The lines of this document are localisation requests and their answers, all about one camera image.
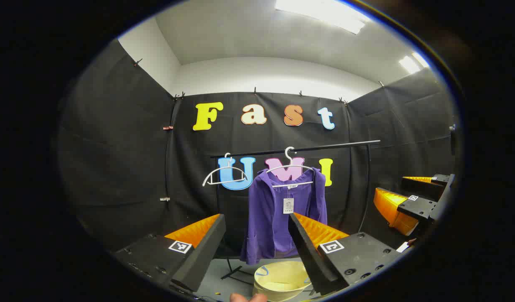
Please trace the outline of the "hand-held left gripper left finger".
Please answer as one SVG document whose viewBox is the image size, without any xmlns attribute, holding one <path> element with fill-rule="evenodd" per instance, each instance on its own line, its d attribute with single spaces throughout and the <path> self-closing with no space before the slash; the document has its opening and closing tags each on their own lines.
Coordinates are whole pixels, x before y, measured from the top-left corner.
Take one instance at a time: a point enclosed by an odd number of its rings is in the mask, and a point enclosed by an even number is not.
<svg viewBox="0 0 515 302">
<path fill-rule="evenodd" d="M 178 286 L 196 292 L 225 230 L 225 216 L 215 214 L 170 234 L 148 234 L 113 255 L 162 289 Z"/>
</svg>

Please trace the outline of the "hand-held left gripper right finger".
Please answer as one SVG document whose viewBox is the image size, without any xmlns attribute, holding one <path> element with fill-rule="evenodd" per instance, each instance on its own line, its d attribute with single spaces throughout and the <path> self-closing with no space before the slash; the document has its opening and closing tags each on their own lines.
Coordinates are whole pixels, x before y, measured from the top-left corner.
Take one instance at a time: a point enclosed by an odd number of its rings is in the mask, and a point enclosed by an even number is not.
<svg viewBox="0 0 515 302">
<path fill-rule="evenodd" d="M 347 235 L 297 213 L 288 215 L 288 230 L 314 290 L 322 296 L 376 277 L 401 256 L 365 232 Z"/>
</svg>

